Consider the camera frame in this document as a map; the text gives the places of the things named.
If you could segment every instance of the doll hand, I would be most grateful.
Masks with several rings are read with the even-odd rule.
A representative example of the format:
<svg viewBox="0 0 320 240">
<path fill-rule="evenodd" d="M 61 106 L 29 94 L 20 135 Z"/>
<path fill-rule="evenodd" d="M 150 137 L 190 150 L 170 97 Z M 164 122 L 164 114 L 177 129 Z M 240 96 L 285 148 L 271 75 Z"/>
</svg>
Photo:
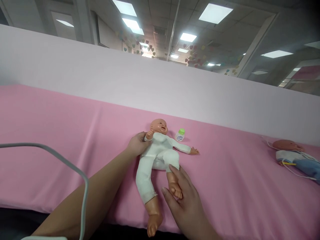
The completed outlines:
<svg viewBox="0 0 320 240">
<path fill-rule="evenodd" d="M 153 138 L 154 130 L 150 130 L 146 134 L 146 139 L 151 140 Z"/>
<path fill-rule="evenodd" d="M 195 149 L 194 147 L 192 147 L 191 150 L 190 150 L 190 154 L 191 155 L 196 155 L 196 154 L 199 154 L 199 151 L 197 149 Z"/>
</svg>

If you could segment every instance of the fluorescent light panel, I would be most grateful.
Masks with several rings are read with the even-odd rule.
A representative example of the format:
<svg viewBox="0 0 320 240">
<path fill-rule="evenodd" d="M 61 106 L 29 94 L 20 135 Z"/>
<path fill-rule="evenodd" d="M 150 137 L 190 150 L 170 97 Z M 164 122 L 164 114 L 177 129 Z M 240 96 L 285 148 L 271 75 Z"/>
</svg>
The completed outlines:
<svg viewBox="0 0 320 240">
<path fill-rule="evenodd" d="M 137 21 L 135 20 L 131 20 L 131 19 L 127 19 L 127 18 L 123 18 L 122 19 L 124 21 L 124 23 L 127 25 L 128 28 L 131 28 L 131 30 L 139 30 L 139 24 L 137 23 Z"/>
<path fill-rule="evenodd" d="M 62 20 L 58 20 L 58 19 L 56 19 L 58 22 L 61 22 L 62 24 L 64 24 L 64 25 L 66 25 L 66 26 L 68 26 L 68 27 L 74 27 L 72 24 L 70 24 L 70 23 L 68 23 L 68 22 L 66 22 L 66 21 L 62 21 Z"/>
<path fill-rule="evenodd" d="M 255 75 L 261 75 L 261 74 L 266 74 L 268 72 L 265 72 L 265 71 L 256 71 L 256 72 L 253 72 L 253 74 Z"/>
<path fill-rule="evenodd" d="M 291 54 L 293 53 L 277 50 L 277 51 L 262 54 L 262 56 L 269 57 L 269 58 L 277 58 L 277 57 L 287 56 Z"/>
<path fill-rule="evenodd" d="M 196 37 L 197 37 L 197 36 L 192 35 L 192 34 L 183 33 L 183 34 L 181 35 L 180 40 L 187 41 L 187 42 L 193 42 L 193 41 L 196 39 Z"/>
<path fill-rule="evenodd" d="M 131 3 L 121 2 L 118 0 L 113 0 L 113 2 L 121 13 L 134 17 L 137 16 Z"/>
<path fill-rule="evenodd" d="M 187 52 L 189 52 L 189 50 L 187 50 L 187 49 L 183 49 L 183 48 L 179 48 L 179 50 L 178 50 L 179 52 L 184 52 L 184 53 L 187 53 Z"/>
<path fill-rule="evenodd" d="M 209 3 L 206 9 L 203 11 L 201 16 L 199 17 L 199 20 L 218 24 L 229 13 L 231 13 L 232 10 L 233 9 L 231 8 L 226 8 L 226 7 Z"/>
<path fill-rule="evenodd" d="M 133 33 L 136 33 L 136 34 L 144 35 L 142 29 L 132 29 L 132 28 L 131 28 L 131 31 L 132 31 Z"/>
<path fill-rule="evenodd" d="M 305 46 L 314 47 L 314 48 L 320 49 L 320 41 L 313 42 L 313 43 L 307 43 L 307 44 L 305 44 Z"/>
</svg>

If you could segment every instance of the doll head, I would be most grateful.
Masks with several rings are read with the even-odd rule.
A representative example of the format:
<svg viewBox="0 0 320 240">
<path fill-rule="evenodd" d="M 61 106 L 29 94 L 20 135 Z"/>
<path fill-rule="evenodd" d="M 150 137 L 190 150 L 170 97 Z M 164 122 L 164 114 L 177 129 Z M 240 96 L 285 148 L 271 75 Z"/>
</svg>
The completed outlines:
<svg viewBox="0 0 320 240">
<path fill-rule="evenodd" d="M 305 151 L 303 147 L 301 147 L 300 145 L 290 140 L 278 140 L 278 141 L 275 141 L 272 144 L 272 146 L 279 150 L 300 151 L 300 152 Z"/>
<path fill-rule="evenodd" d="M 150 125 L 150 130 L 166 135 L 168 133 L 167 123 L 163 119 L 153 120 Z"/>
</svg>

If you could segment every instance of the white onesie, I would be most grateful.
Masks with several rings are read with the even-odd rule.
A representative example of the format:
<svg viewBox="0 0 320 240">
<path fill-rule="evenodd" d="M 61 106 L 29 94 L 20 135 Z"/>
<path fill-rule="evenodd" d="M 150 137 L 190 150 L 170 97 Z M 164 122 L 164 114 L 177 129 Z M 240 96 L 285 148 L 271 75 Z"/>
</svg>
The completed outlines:
<svg viewBox="0 0 320 240">
<path fill-rule="evenodd" d="M 155 132 L 153 134 L 152 144 L 141 154 L 136 184 L 144 204 L 157 195 L 151 182 L 152 169 L 171 172 L 169 164 L 179 169 L 179 154 L 173 150 L 173 147 L 187 154 L 189 154 L 191 150 L 189 146 L 180 144 L 167 135 Z"/>
</svg>

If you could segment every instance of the gray cable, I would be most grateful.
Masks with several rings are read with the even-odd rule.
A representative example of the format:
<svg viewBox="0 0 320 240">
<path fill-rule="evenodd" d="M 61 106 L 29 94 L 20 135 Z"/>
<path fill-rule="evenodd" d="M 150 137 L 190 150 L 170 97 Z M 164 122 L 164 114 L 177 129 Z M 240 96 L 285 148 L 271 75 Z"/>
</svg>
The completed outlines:
<svg viewBox="0 0 320 240">
<path fill-rule="evenodd" d="M 82 201 L 82 208 L 81 208 L 81 230 L 80 230 L 80 238 L 79 240 L 83 240 L 84 237 L 84 231 L 85 231 L 85 224 L 86 224 L 86 205 L 87 205 L 87 197 L 88 197 L 88 185 L 89 180 L 87 176 L 82 172 L 79 168 L 77 168 L 75 165 L 73 165 L 71 162 L 69 162 L 67 159 L 65 159 L 60 153 L 55 151 L 54 149 L 40 144 L 40 143 L 6 143 L 6 144 L 0 144 L 0 148 L 9 148 L 9 147 L 38 147 L 46 150 L 47 152 L 51 153 L 53 156 L 58 158 L 61 162 L 63 162 L 65 165 L 67 165 L 69 168 L 77 172 L 84 180 L 85 182 L 85 188 L 84 188 L 84 194 L 83 194 L 83 201 Z M 37 237 L 37 236 L 30 236 L 25 237 L 22 240 L 62 240 L 66 239 L 65 237 Z"/>
</svg>

